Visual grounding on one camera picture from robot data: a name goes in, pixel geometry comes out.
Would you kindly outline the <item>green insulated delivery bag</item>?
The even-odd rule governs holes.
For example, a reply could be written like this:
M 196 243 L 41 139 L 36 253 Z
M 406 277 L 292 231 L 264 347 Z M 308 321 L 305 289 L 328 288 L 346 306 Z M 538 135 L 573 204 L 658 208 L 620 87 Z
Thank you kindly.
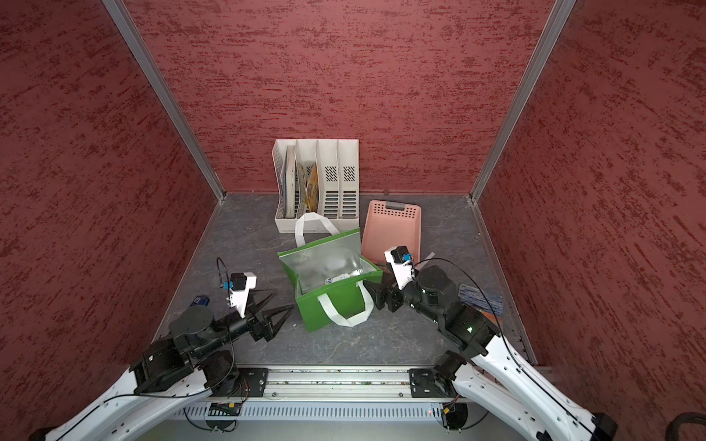
M 381 282 L 382 270 L 362 255 L 360 230 L 342 233 L 329 218 L 306 213 L 294 235 L 297 247 L 278 257 L 306 330 L 365 323 L 374 301 L 364 283 Z

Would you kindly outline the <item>white printed ice pack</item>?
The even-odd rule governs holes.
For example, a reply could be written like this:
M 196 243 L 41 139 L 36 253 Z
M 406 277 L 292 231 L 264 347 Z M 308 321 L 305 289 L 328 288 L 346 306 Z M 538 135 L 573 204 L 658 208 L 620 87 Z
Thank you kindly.
M 358 276 L 360 276 L 361 274 L 362 274 L 361 270 L 355 270 L 355 271 L 351 271 L 351 272 L 349 272 L 349 273 L 339 274 L 339 275 L 334 276 L 334 277 L 328 277 L 327 279 L 325 279 L 325 284 L 326 284 L 326 285 L 333 284 L 333 283 L 336 283 L 336 282 L 338 282 L 338 281 L 342 281 L 342 280 L 345 280 L 345 279 L 350 279 L 351 277 L 358 277 Z

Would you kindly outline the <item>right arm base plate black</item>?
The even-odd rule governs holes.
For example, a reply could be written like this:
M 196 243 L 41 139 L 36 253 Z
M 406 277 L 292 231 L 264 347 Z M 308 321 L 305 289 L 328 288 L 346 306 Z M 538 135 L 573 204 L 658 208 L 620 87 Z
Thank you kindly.
M 410 369 L 408 375 L 413 398 L 453 399 L 458 395 L 452 378 L 435 369 Z

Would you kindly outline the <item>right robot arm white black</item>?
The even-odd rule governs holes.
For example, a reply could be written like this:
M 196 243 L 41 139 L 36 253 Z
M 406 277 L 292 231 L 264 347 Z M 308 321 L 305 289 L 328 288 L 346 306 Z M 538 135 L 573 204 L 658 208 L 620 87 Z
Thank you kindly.
M 435 365 L 435 386 L 485 408 L 527 440 L 612 440 L 618 425 L 569 399 L 525 360 L 498 325 L 464 304 L 456 284 L 438 266 L 396 266 L 387 284 L 365 281 L 378 308 L 408 306 L 437 325 L 452 345 Z

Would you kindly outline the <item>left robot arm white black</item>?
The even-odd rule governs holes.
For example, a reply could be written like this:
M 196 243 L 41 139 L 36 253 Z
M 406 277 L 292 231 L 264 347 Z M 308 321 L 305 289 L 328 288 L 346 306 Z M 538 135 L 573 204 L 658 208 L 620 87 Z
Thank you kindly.
M 268 309 L 275 291 L 257 290 L 244 313 L 217 319 L 207 306 L 191 306 L 97 400 L 61 426 L 41 428 L 32 440 L 134 440 L 199 400 L 248 397 L 233 343 L 242 336 L 272 340 L 294 310 Z

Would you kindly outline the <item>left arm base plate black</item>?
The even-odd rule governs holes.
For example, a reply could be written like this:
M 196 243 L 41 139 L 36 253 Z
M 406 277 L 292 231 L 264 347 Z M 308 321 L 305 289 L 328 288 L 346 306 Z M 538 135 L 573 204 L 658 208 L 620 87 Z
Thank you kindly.
M 262 398 L 268 384 L 270 370 L 266 367 L 242 367 L 232 372 L 221 385 L 218 392 L 213 393 L 219 397 L 239 397 L 241 400 L 248 398 Z

